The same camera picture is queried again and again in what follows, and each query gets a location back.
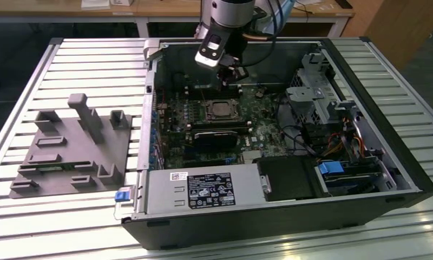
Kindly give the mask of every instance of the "power supply label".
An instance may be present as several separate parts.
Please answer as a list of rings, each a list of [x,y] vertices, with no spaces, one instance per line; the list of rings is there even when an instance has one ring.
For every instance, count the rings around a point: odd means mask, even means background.
[[[188,175],[188,197],[193,210],[236,205],[230,173]]]

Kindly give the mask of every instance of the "motherboard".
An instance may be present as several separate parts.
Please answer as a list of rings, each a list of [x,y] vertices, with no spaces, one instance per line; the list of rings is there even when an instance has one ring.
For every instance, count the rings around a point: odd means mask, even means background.
[[[254,85],[217,92],[192,86],[158,95],[164,167],[244,164],[286,155],[273,116],[277,95]]]

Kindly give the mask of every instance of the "white label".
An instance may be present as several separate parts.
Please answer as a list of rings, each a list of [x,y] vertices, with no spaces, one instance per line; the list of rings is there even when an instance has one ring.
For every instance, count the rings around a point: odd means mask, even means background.
[[[112,15],[133,15],[132,12],[113,12]]]
[[[186,180],[188,172],[170,172],[170,180]]]

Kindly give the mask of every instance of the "white paper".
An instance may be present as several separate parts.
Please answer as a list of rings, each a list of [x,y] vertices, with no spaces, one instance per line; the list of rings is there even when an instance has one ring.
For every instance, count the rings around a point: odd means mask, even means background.
[[[322,2],[322,0],[296,0],[296,3],[293,4],[293,7],[298,8],[298,7],[304,7],[304,5],[317,4],[320,2]]]
[[[110,9],[109,0],[81,0],[81,10]]]

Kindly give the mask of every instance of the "floor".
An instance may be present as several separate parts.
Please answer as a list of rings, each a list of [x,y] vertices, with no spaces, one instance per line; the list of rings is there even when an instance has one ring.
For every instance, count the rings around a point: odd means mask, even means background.
[[[152,34],[164,36],[165,25],[154,25]],[[193,26],[184,27],[185,32],[192,30]],[[110,38],[137,34],[133,24],[0,24],[0,130],[52,37]],[[402,75],[433,108],[433,33]]]

